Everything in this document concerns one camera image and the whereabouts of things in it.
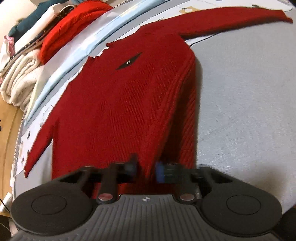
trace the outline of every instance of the gray gripper base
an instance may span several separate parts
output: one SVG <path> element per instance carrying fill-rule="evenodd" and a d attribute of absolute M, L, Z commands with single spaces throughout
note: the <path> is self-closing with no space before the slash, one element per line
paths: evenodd
<path fill-rule="evenodd" d="M 122 195 L 113 204 L 98 206 L 85 224 L 69 233 L 43 237 L 19 231 L 11 240 L 278 241 L 279 239 L 272 233 L 249 238 L 224 234 L 208 225 L 193 205 L 179 204 L 171 195 Z"/>

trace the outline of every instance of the red garment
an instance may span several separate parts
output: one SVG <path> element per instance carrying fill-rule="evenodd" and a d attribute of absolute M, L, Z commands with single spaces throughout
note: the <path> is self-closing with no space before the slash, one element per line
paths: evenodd
<path fill-rule="evenodd" d="M 71 39 L 111 9 L 113 7 L 99 0 L 88 0 L 80 3 L 44 38 L 38 55 L 40 61 L 46 64 Z"/>
<path fill-rule="evenodd" d="M 195 55 L 183 38 L 274 21 L 292 22 L 283 11 L 216 8 L 150 23 L 108 43 L 100 57 L 88 58 L 53 108 L 25 176 L 53 139 L 53 178 L 137 153 L 143 175 L 121 193 L 156 191 L 149 185 L 156 160 L 195 165 Z"/>

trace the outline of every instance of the wooden table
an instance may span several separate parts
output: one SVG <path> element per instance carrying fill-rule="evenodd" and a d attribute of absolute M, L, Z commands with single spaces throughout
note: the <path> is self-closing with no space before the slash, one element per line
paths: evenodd
<path fill-rule="evenodd" d="M 22 121 L 23 112 L 3 101 L 0 96 L 0 198 L 3 200 L 7 192 L 12 192 L 10 187 L 10 173 L 15 153 L 15 143 Z"/>

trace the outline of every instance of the pile of clothes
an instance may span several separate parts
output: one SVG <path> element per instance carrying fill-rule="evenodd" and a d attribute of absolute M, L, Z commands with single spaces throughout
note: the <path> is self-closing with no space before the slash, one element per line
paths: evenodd
<path fill-rule="evenodd" d="M 75 3 L 42 2 L 3 37 L 0 93 L 5 102 L 26 112 L 44 64 L 90 23 L 113 9 L 99 0 Z"/>

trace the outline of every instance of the red sweater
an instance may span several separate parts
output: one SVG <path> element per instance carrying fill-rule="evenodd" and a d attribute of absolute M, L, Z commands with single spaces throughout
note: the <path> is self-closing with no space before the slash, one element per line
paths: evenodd
<path fill-rule="evenodd" d="M 44 38 L 38 55 L 40 61 L 46 64 L 64 45 L 111 9 L 113 7 L 99 0 L 88 0 L 80 3 Z"/>
<path fill-rule="evenodd" d="M 51 139 L 53 178 L 85 165 L 105 168 L 137 153 L 143 175 L 122 193 L 147 191 L 156 160 L 194 167 L 195 55 L 184 39 L 274 21 L 292 22 L 282 11 L 216 8 L 150 23 L 108 43 L 100 57 L 88 58 L 53 108 L 25 176 Z"/>

